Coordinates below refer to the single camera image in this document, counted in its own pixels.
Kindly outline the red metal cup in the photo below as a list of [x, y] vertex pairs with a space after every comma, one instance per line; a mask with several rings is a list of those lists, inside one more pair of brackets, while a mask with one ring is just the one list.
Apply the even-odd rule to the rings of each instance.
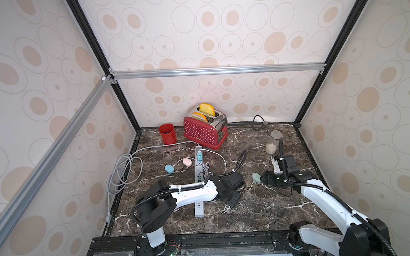
[[159, 127], [159, 134], [165, 145], [173, 145], [177, 143], [177, 136], [173, 124], [164, 124]]

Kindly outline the rear yellow toast slice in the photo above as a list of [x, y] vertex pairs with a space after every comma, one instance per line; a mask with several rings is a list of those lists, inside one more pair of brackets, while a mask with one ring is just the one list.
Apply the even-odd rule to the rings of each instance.
[[207, 103], [202, 103], [199, 105], [199, 110], [205, 114], [215, 116], [215, 108]]

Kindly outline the front yellow toast slice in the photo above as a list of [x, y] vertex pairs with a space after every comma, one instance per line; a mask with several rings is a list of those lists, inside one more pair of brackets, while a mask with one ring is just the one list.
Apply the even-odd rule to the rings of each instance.
[[203, 122], [207, 122], [207, 121], [208, 121], [208, 120], [207, 120], [207, 117], [206, 117], [204, 114], [199, 113], [199, 112], [193, 112], [193, 113], [192, 113], [192, 118], [197, 119], [197, 120], [200, 120], [200, 121], [203, 121]]

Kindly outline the white power strip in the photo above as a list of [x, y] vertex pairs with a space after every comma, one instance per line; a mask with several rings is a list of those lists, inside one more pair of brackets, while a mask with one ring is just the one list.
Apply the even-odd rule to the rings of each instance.
[[[195, 157], [194, 157], [195, 160], [196, 160], [196, 162], [195, 162], [195, 182], [198, 182], [197, 181], [198, 177], [204, 175], [204, 173], [203, 173], [203, 171], [204, 171], [203, 161], [198, 161], [198, 159], [197, 159], [197, 153], [199, 151], [202, 151], [202, 146], [196, 146], [196, 148], [195, 148]], [[196, 218], [204, 216], [204, 203], [203, 203], [203, 201], [195, 203], [194, 213], [195, 213]]]

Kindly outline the red toaster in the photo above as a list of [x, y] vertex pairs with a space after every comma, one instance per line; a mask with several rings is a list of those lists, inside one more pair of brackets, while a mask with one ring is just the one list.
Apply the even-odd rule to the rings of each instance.
[[[192, 118], [193, 112], [199, 112], [207, 117], [207, 122]], [[199, 105], [191, 110], [183, 119], [184, 136], [200, 145], [219, 150], [228, 137], [227, 117], [215, 109], [215, 116], [205, 114], [199, 110]]]

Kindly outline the horizontal aluminium rail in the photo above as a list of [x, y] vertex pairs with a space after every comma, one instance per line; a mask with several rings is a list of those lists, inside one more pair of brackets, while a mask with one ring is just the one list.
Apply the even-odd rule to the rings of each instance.
[[115, 79], [134, 78], [165, 78], [165, 77], [188, 77], [188, 76], [211, 76], [211, 75], [237, 75], [249, 73], [274, 73], [289, 71], [321, 71], [326, 64], [321, 63], [294, 63], [281, 65], [252, 65], [235, 67], [211, 67], [211, 68], [184, 68], [166, 70], [139, 70], [139, 71], [113, 71]]

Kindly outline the pink earbud case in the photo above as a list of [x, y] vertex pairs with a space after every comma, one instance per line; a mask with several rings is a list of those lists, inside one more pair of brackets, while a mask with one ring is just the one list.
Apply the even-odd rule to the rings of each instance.
[[191, 160], [191, 158], [188, 158], [188, 157], [183, 158], [182, 162], [186, 167], [190, 167], [192, 165], [192, 160]]

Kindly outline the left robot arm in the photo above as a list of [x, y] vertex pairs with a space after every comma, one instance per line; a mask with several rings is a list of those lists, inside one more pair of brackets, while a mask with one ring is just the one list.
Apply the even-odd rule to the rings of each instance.
[[163, 254], [169, 247], [174, 248], [169, 256], [177, 256], [181, 252], [177, 242], [167, 242], [164, 232], [164, 224], [175, 210], [205, 201], [221, 201], [231, 208], [237, 206], [246, 188], [239, 170], [247, 156], [248, 151], [244, 150], [230, 173], [215, 176], [203, 170], [202, 181], [187, 185], [169, 185], [162, 179], [137, 198], [130, 217], [141, 228], [142, 236], [148, 240], [154, 255]]

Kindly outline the green earbud case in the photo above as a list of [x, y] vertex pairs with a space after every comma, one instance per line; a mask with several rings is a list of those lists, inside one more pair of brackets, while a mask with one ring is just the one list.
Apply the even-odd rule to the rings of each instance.
[[262, 176], [259, 173], [254, 173], [252, 175], [252, 179], [255, 181], [255, 183], [262, 183]]

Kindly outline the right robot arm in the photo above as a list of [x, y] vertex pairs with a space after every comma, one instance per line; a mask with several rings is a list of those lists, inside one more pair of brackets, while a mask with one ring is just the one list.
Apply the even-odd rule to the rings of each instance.
[[379, 219], [370, 219], [344, 202], [311, 171], [301, 170], [293, 156], [284, 154], [282, 138], [266, 145], [273, 171], [266, 171], [260, 182], [280, 189], [289, 188], [311, 200], [337, 226], [339, 233], [301, 221], [289, 227], [288, 241], [294, 250], [315, 246], [333, 256], [396, 256], [388, 227]]

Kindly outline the blue earbud case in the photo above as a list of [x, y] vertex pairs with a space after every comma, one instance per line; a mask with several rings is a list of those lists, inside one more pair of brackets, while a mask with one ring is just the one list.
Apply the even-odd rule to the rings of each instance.
[[165, 165], [165, 171], [168, 174], [173, 174], [175, 172], [175, 169], [172, 165], [167, 164], [167, 165]]

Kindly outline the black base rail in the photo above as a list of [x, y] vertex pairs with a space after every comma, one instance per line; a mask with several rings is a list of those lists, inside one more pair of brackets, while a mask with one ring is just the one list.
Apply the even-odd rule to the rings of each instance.
[[86, 256], [334, 256], [312, 245], [295, 250], [288, 231], [167, 235], [154, 250], [142, 236], [94, 238]]

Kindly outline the yellow toast slice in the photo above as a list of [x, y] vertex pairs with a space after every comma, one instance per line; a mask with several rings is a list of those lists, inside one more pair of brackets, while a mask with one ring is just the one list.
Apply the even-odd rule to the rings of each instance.
[[193, 112], [193, 113], [192, 113], [192, 118], [197, 119], [197, 120], [200, 120], [200, 121], [203, 121], [203, 122], [207, 122], [207, 121], [208, 121], [208, 120], [207, 120], [207, 117], [206, 117], [204, 114], [199, 113], [199, 112]]
[[199, 105], [199, 110], [205, 114], [215, 116], [215, 108], [207, 103], [202, 103]]

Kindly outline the left aluminium rail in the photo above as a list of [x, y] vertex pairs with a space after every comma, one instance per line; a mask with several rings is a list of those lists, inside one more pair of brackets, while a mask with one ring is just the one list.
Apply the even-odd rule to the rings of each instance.
[[101, 79], [0, 215], [0, 249], [112, 82], [110, 74]]

